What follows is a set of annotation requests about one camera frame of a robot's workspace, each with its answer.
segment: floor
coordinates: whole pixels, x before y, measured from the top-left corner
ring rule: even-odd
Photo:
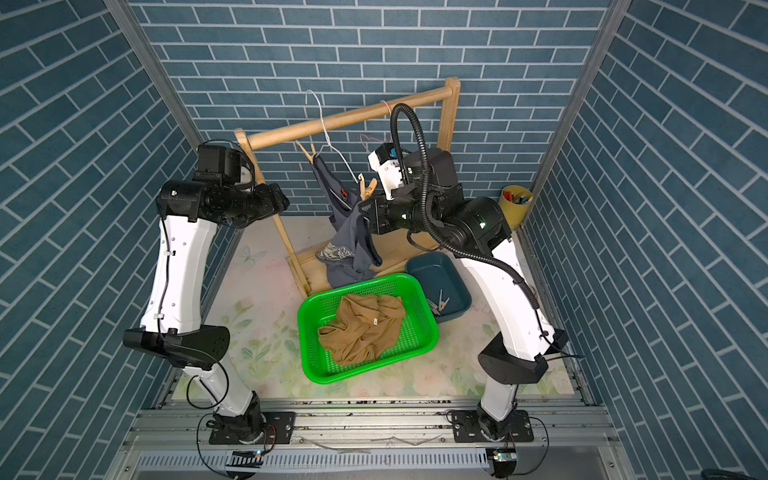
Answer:
[[[296,251],[333,235],[325,217],[285,217],[283,222]],[[477,355],[498,327],[477,283],[460,263],[455,264],[472,295],[472,307],[439,325],[440,340],[433,351],[328,386],[310,382],[301,368],[296,313],[303,299],[273,221],[256,222],[244,232],[206,323],[230,329],[229,354],[235,369],[262,398],[480,396],[485,373]],[[530,281],[527,265],[521,264]],[[175,400],[184,398],[187,383],[184,376],[174,391]],[[190,396],[203,398],[196,387],[192,385]],[[549,363],[538,384],[519,391],[521,397],[573,393],[561,360]]]

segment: wooden rod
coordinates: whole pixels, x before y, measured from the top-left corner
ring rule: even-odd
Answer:
[[[235,137],[237,138],[237,141],[240,142],[240,146],[243,148],[245,155],[248,156],[250,163],[253,164],[253,172],[255,173],[254,180],[258,184],[266,183],[266,180],[264,180],[264,174],[261,173],[259,164],[256,162],[256,155],[253,154],[253,149],[248,144],[248,137],[245,135],[245,132],[243,131],[242,128],[238,128],[235,130]],[[301,281],[304,291],[309,292],[310,284],[306,281],[306,275],[304,274],[304,270],[302,270],[301,268],[299,257],[296,256],[296,251],[293,249],[293,245],[290,242],[290,238],[288,237],[288,232],[286,231],[286,227],[285,225],[283,225],[283,219],[280,218],[280,215],[275,214],[272,216],[272,220],[274,220],[275,227],[277,227],[277,233],[279,233],[280,238],[283,239],[283,245],[285,245],[286,250],[288,250],[288,256],[290,257],[290,261],[293,264],[293,268],[296,269],[296,273],[298,274],[299,280]]]
[[[389,101],[388,103],[390,105],[403,103],[415,108],[422,105],[433,104],[437,101],[445,100],[446,98],[451,98],[454,95],[454,91],[453,87],[440,87],[420,94],[398,98]],[[356,110],[345,111],[341,114],[324,117],[323,120],[325,121],[328,130],[334,130],[336,128],[346,127],[347,125],[358,124],[361,121],[371,120],[372,118],[383,117],[387,114],[389,114],[387,106],[378,103],[368,107],[357,108]],[[271,145],[282,144],[285,141],[294,141],[309,135],[318,134],[321,131],[323,131],[323,124],[320,122],[320,119],[309,120],[300,124],[289,125],[287,127],[276,128],[275,130],[263,131],[258,134],[250,135],[248,136],[247,142],[250,144],[251,149],[259,150],[260,148],[269,147]]]
[[[453,127],[456,124],[456,110],[458,109],[458,95],[461,93],[462,82],[456,77],[445,79],[445,86],[451,89],[451,96],[442,101],[440,112],[440,130],[437,133],[437,148],[451,151],[453,140]]]

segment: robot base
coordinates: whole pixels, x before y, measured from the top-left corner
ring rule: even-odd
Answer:
[[[525,410],[513,410],[507,415],[503,422],[489,422],[490,417],[478,406],[478,412],[455,410],[448,413],[449,419],[453,424],[453,440],[456,443],[476,443],[476,442],[504,442],[507,431],[512,435],[515,443],[533,442],[533,429],[531,421],[528,419],[528,412]],[[494,426],[489,431],[498,433],[499,437],[489,438],[483,430],[488,429],[488,424],[498,425],[498,430]]]
[[[267,446],[290,443],[293,434],[293,412],[262,413],[259,397],[253,393],[248,410],[235,417],[218,415],[207,422],[211,428],[208,443],[211,445],[254,445],[265,443]]]

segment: hanging clothes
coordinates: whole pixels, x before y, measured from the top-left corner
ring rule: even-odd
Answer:
[[[341,298],[336,318],[317,330],[320,345],[340,366],[376,360],[397,343],[405,316],[399,297],[348,293]]]
[[[329,220],[336,230],[328,245],[316,254],[326,264],[328,283],[338,288],[373,278],[370,267],[381,266],[382,259],[373,246],[366,219],[357,208],[359,192],[344,188],[319,155],[312,162],[312,172],[331,205]]]

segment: blue plastic tub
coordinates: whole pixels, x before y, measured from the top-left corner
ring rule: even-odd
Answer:
[[[424,295],[435,305],[440,300],[440,289],[443,301],[451,299],[442,314],[435,315],[437,323],[460,317],[472,305],[472,296],[469,295],[464,280],[444,253],[431,252],[413,257],[406,264],[406,273],[413,275],[421,283]]]

